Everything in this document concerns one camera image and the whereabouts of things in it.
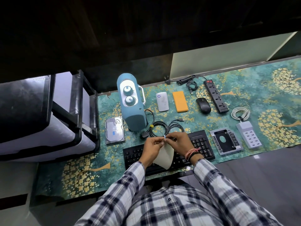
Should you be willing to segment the black computer keyboard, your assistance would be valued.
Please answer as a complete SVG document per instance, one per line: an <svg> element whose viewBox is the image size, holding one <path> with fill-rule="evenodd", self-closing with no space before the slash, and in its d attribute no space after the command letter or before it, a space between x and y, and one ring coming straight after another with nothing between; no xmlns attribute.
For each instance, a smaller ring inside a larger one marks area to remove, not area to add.
<svg viewBox="0 0 301 226"><path fill-rule="evenodd" d="M198 152L201 153L205 159L207 160L214 160L215 156L213 150L210 146L208 137L204 130L189 133L188 137ZM137 162L141 155L144 148L144 144L124 148L123 149L123 156L125 162L125 169L127 170L133 163ZM191 163L188 162L183 156L179 155L178 153L174 152L173 160L171 165L168 169L164 169L163 167L153 163L146 169L146 176L155 175L162 172L167 171L175 171L179 169L189 168Z"/></svg>

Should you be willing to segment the silver hard disk drive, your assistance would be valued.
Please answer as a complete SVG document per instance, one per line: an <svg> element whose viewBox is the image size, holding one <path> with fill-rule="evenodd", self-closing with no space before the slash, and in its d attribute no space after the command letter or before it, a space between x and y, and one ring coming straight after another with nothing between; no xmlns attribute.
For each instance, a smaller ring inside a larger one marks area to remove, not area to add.
<svg viewBox="0 0 301 226"><path fill-rule="evenodd" d="M125 141L122 116L107 119L105 122L106 141L108 144L115 144Z"/></svg>

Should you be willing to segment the person's left hand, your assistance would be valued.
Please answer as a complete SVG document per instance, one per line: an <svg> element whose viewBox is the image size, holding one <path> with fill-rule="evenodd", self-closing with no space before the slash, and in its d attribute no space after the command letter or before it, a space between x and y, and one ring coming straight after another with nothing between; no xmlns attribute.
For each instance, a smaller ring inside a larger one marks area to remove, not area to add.
<svg viewBox="0 0 301 226"><path fill-rule="evenodd" d="M162 147L155 145L155 142L164 140L163 137L149 137L144 143L144 148L139 161L142 163L144 170L149 167L159 154Z"/></svg>

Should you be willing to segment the black computer mouse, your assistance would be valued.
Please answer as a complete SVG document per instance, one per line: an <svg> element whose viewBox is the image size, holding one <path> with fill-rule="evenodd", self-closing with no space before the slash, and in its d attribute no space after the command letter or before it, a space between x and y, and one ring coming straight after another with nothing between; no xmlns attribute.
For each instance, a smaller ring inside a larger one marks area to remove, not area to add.
<svg viewBox="0 0 301 226"><path fill-rule="evenodd" d="M209 114L211 112L211 106L205 98L197 98L196 103L202 114Z"/></svg>

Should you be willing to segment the person's left forearm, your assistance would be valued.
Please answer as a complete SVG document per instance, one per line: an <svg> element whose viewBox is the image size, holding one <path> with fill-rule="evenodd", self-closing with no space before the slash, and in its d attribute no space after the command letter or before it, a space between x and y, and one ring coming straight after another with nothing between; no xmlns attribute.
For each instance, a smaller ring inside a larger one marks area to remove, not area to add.
<svg viewBox="0 0 301 226"><path fill-rule="evenodd" d="M135 162L74 226L120 226L145 182L145 167Z"/></svg>

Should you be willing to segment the black white plastic drawer unit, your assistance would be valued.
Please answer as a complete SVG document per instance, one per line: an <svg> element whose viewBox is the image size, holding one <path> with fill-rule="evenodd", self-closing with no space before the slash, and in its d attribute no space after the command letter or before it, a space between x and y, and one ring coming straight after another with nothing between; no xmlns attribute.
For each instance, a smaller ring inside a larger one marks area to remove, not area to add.
<svg viewBox="0 0 301 226"><path fill-rule="evenodd" d="M0 83L0 161L72 159L100 146L97 92L82 70Z"/></svg>

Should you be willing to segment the cream cleaning cloth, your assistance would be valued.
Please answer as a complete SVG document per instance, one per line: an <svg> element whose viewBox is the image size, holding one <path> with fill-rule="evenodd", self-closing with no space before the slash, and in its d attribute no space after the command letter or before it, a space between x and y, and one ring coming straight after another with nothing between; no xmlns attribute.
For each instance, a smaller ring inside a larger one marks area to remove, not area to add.
<svg viewBox="0 0 301 226"><path fill-rule="evenodd" d="M158 156L154 160L154 164L168 170L171 167L174 157L174 149L169 144L165 143L160 149Z"/></svg>

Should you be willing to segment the black wristband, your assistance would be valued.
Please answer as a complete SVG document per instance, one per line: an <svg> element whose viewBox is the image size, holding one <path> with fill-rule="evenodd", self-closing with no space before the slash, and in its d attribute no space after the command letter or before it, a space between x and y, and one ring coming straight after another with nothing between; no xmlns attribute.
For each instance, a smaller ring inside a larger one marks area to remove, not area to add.
<svg viewBox="0 0 301 226"><path fill-rule="evenodd" d="M195 165L199 160L204 159L203 155L200 154L199 152L193 152L191 155L188 157L188 160L191 164Z"/></svg>

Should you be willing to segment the plaid shirt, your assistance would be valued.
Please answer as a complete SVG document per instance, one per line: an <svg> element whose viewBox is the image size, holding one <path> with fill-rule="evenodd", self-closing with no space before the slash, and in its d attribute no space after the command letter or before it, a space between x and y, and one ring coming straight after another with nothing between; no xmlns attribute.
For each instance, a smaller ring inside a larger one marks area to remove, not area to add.
<svg viewBox="0 0 301 226"><path fill-rule="evenodd" d="M190 185L135 197L122 226L228 226L213 200Z"/></svg>

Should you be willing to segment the red thread wristband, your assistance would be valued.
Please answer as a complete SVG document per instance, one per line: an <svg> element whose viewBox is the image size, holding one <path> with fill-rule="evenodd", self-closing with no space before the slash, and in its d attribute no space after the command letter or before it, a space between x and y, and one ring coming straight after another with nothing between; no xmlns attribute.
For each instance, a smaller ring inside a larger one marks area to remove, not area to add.
<svg viewBox="0 0 301 226"><path fill-rule="evenodd" d="M189 150L186 154L185 154L185 159L187 161L190 161L191 157L196 155L196 154L200 154L199 152L200 148L193 148L191 150Z"/></svg>

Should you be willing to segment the white pocket router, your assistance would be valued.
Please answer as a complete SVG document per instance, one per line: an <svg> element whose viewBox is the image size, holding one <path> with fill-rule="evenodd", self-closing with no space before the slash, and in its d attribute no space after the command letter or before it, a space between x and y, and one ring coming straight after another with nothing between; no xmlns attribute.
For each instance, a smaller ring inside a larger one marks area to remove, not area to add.
<svg viewBox="0 0 301 226"><path fill-rule="evenodd" d="M167 92L160 92L156 94L156 101L159 112L166 112L169 110L169 103Z"/></svg>

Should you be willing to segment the person's right forearm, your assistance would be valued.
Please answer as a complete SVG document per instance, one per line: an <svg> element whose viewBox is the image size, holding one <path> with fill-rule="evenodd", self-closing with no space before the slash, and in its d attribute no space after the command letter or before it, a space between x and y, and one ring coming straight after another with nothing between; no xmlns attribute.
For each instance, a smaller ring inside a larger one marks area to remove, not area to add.
<svg viewBox="0 0 301 226"><path fill-rule="evenodd" d="M211 194L214 204L230 226L283 226L208 160L197 160L194 175Z"/></svg>

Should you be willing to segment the orange power bank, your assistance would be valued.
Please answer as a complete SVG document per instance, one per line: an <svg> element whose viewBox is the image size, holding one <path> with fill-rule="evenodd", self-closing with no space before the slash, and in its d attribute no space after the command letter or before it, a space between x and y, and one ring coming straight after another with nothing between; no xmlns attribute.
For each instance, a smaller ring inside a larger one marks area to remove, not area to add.
<svg viewBox="0 0 301 226"><path fill-rule="evenodd" d="M188 105L186 102L184 92L183 91L175 91L172 93L172 95L174 98L177 112L178 113L187 112L189 109L188 109Z"/></svg>

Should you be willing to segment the person's right hand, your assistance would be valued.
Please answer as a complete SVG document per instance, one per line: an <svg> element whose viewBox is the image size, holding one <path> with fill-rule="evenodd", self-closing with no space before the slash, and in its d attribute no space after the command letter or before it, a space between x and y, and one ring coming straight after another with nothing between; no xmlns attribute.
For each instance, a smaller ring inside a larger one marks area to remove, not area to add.
<svg viewBox="0 0 301 226"><path fill-rule="evenodd" d="M167 141L167 138L177 138L176 142L173 141ZM172 132L166 135L166 139L164 141L172 146L172 148L181 156L185 157L185 154L193 149L196 148L191 143L188 134L185 132Z"/></svg>

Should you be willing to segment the black power strip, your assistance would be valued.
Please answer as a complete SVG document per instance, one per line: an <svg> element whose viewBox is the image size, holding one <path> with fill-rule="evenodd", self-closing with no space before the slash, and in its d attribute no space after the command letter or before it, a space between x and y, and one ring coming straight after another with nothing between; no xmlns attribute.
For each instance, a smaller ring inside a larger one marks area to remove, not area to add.
<svg viewBox="0 0 301 226"><path fill-rule="evenodd" d="M225 102L223 101L223 99L221 98L221 95L218 91L218 89L216 88L214 82L212 79L208 79L205 80L203 82L206 90L208 91L209 96L211 97L217 111L220 114L224 114L227 113L229 111L227 105L225 104Z"/></svg>

